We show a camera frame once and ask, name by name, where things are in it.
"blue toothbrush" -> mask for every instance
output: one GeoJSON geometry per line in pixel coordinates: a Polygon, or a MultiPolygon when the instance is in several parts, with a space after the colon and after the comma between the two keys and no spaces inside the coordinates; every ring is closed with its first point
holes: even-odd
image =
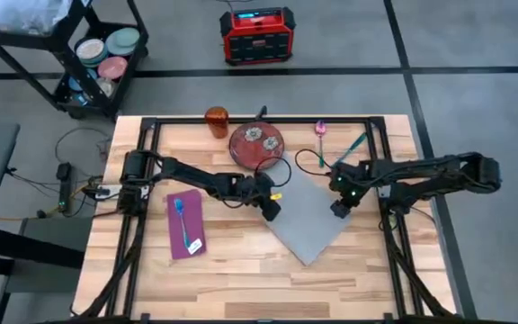
{"type": "Polygon", "coordinates": [[[344,160],[345,158],[347,158],[347,157],[349,156],[349,154],[353,153],[353,151],[354,151],[355,149],[357,149],[357,147],[358,147],[359,145],[361,145],[361,143],[363,143],[363,141],[365,140],[365,138],[366,138],[366,137],[367,137],[367,134],[366,134],[366,133],[361,134],[361,136],[360,136],[358,139],[356,139],[356,140],[355,140],[355,142],[354,142],[353,144],[351,144],[351,147],[349,147],[349,149],[347,149],[347,150],[343,153],[343,155],[342,155],[339,159],[337,159],[337,160],[334,162],[334,164],[332,165],[332,167],[334,167],[337,163],[343,162],[343,160],[344,160]]]}
{"type": "Polygon", "coordinates": [[[191,242],[189,241],[189,238],[187,237],[187,230],[185,229],[185,221],[183,220],[183,202],[179,198],[175,198],[175,210],[177,211],[177,214],[179,214],[179,219],[181,220],[181,227],[183,229],[183,243],[185,244],[186,248],[189,248],[191,245],[191,242]]]}

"purple towel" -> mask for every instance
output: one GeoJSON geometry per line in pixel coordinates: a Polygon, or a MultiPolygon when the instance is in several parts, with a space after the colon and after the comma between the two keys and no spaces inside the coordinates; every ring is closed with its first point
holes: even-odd
{"type": "Polygon", "coordinates": [[[173,260],[195,257],[205,252],[203,207],[199,191],[193,189],[182,193],[168,194],[167,219],[169,219],[169,238],[171,240],[171,256],[173,260]],[[183,243],[183,230],[181,228],[181,219],[175,209],[175,198],[183,201],[183,221],[185,222],[185,231],[189,241],[193,243],[195,239],[200,239],[202,243],[201,248],[192,255],[189,254],[187,247],[183,243]]]}

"plastic bag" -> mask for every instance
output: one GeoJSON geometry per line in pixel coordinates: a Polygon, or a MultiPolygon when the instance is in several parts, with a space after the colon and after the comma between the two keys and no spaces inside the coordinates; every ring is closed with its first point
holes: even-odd
{"type": "Polygon", "coordinates": [[[49,33],[67,16],[72,1],[0,0],[0,31],[49,33]]]}

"wooden tabletop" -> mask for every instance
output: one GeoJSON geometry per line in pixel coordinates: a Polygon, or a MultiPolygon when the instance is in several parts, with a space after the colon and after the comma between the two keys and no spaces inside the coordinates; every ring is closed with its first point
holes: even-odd
{"type": "MultiPolygon", "coordinates": [[[[393,159],[417,159],[409,120],[386,115],[393,159]]],[[[137,146],[140,116],[120,117],[104,175],[117,184],[126,152],[137,146]]],[[[313,124],[276,124],[292,156],[300,149],[316,149],[313,124]]],[[[233,131],[237,125],[230,125],[233,131]]],[[[364,132],[358,124],[328,124],[325,157],[335,161],[364,132]]],[[[164,125],[159,153],[178,158],[205,171],[243,172],[228,154],[228,138],[213,139],[205,124],[164,125]]],[[[369,159],[365,141],[347,163],[369,159]]],[[[299,160],[319,172],[317,158],[299,160]]],[[[323,187],[328,179],[314,177],[323,187]]],[[[227,209],[204,192],[203,220],[207,252],[202,256],[172,260],[166,218],[166,195],[192,189],[186,184],[162,181],[149,201],[147,226],[138,271],[132,318],[143,312],[164,319],[381,319],[396,313],[389,264],[382,233],[377,196],[370,191],[353,209],[351,224],[310,266],[300,261],[267,229],[261,212],[253,207],[227,209]]],[[[115,201],[102,202],[97,212],[112,211],[115,201]]],[[[431,213],[427,202],[416,208],[431,213]]],[[[417,273],[433,295],[454,311],[451,288],[437,232],[423,214],[406,216],[417,273]]],[[[94,220],[85,253],[73,309],[85,310],[112,274],[121,231],[121,215],[94,220]]],[[[408,285],[402,274],[407,309],[412,311],[408,285]]],[[[127,278],[121,281],[116,314],[122,313],[127,278]]]]}

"black metal cart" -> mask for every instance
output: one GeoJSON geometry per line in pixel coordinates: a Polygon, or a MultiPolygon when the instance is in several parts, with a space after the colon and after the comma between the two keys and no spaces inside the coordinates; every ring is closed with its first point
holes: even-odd
{"type": "Polygon", "coordinates": [[[117,111],[130,86],[131,78],[138,63],[142,58],[148,55],[146,45],[149,35],[134,0],[127,0],[127,3],[135,17],[137,25],[101,22],[91,6],[91,3],[91,0],[87,1],[86,4],[84,4],[84,0],[74,0],[67,17],[58,22],[52,32],[47,35],[0,31],[0,58],[33,86],[45,100],[57,110],[68,113],[71,118],[81,119],[87,115],[94,114],[115,120],[117,118],[117,111]],[[80,62],[75,52],[68,45],[69,39],[83,18],[89,23],[89,29],[85,37],[98,38],[102,41],[106,41],[112,32],[125,27],[136,28],[139,31],[139,39],[135,50],[128,58],[129,62],[125,74],[120,78],[111,97],[108,97],[101,90],[93,78],[87,73],[86,68],[80,62]],[[53,94],[43,87],[43,85],[13,58],[3,46],[47,50],[51,52],[66,70],[53,94]],[[82,105],[71,100],[71,90],[68,85],[70,77],[73,77],[83,91],[87,93],[90,99],[87,104],[82,105]]]}

